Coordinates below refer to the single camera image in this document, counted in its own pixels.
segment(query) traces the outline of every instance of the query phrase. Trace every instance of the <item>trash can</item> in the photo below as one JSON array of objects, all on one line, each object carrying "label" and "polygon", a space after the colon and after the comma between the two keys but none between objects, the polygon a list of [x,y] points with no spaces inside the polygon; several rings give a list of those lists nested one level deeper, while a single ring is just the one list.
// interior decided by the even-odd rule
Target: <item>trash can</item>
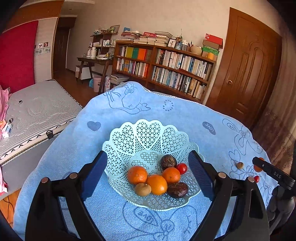
[{"label": "trash can", "polygon": [[96,76],[93,79],[94,79],[94,92],[98,93],[99,89],[100,89],[100,84],[101,84],[102,77],[101,76]]}]

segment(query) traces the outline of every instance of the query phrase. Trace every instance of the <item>red box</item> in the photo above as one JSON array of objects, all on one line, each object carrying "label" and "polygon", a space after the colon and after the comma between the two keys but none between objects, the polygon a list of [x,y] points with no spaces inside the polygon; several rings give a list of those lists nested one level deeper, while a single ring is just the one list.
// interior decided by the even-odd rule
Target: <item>red box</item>
[{"label": "red box", "polygon": [[152,37],[152,38],[156,38],[156,34],[154,34],[154,33],[144,32],[143,35],[148,36],[148,37]]},{"label": "red box", "polygon": [[205,34],[205,40],[219,44],[220,48],[223,49],[223,39],[214,35]]}]

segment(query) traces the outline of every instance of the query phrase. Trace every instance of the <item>desk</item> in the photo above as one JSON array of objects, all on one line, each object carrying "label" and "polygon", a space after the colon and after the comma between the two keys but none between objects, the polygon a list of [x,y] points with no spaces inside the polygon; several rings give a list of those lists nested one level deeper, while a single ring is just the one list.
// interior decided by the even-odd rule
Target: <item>desk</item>
[{"label": "desk", "polygon": [[[93,78],[92,73],[102,76],[102,80],[101,80],[100,89],[99,89],[98,94],[104,92],[106,72],[107,72],[108,66],[112,65],[113,60],[112,59],[99,60],[99,59],[94,59],[94,58],[81,58],[81,57],[78,57],[77,59],[78,59],[78,61],[81,61],[81,68],[79,68],[79,74],[78,74],[77,80],[80,79],[81,72],[82,72],[82,66],[83,66],[84,62],[87,62],[91,78]],[[103,74],[100,74],[100,73],[97,73],[97,72],[91,70],[91,67],[94,66],[94,64],[100,64],[100,65],[104,66]]]}]

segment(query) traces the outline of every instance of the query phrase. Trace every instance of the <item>blue blanket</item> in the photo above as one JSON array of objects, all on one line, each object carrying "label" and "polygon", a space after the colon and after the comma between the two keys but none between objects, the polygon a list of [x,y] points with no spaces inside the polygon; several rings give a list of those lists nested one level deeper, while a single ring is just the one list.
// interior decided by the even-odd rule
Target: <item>blue blanket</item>
[{"label": "blue blanket", "polygon": [[[239,121],[213,111],[201,104],[155,94],[139,83],[128,82],[93,98],[75,120],[47,149],[36,169],[30,174],[17,200],[14,230],[24,239],[30,204],[43,177],[51,180],[65,178],[92,162],[109,140],[110,132],[124,122],[139,119],[159,120],[163,125],[172,124],[188,134],[189,140],[199,145],[206,162],[218,172],[225,172],[236,179],[260,176],[258,186],[265,205],[276,181],[263,172],[253,169],[254,156],[268,160],[266,152],[253,140],[251,132]],[[237,162],[244,168],[238,170]],[[189,240],[204,218],[210,201],[200,192],[190,202],[178,209],[155,212],[126,202],[108,184],[103,174],[92,197],[85,201],[93,221],[108,241],[115,240]],[[235,198],[217,236],[225,233],[233,211]],[[61,206],[67,226],[77,233],[64,198]]]}]

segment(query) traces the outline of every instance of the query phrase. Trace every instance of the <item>metal screw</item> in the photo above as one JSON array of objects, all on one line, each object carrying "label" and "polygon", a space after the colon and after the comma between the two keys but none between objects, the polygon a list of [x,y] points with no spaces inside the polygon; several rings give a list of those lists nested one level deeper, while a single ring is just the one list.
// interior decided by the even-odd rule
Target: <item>metal screw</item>
[{"label": "metal screw", "polygon": [[219,172],[219,173],[218,173],[218,176],[219,176],[220,178],[226,178],[226,174],[223,173],[223,172]]},{"label": "metal screw", "polygon": [[248,181],[253,183],[255,181],[255,179],[253,177],[248,177]]},{"label": "metal screw", "polygon": [[47,181],[48,181],[48,177],[44,177],[44,178],[41,179],[42,183],[47,183]]},{"label": "metal screw", "polygon": [[70,174],[71,179],[75,179],[77,176],[78,176],[78,174],[76,172],[73,172]]}]

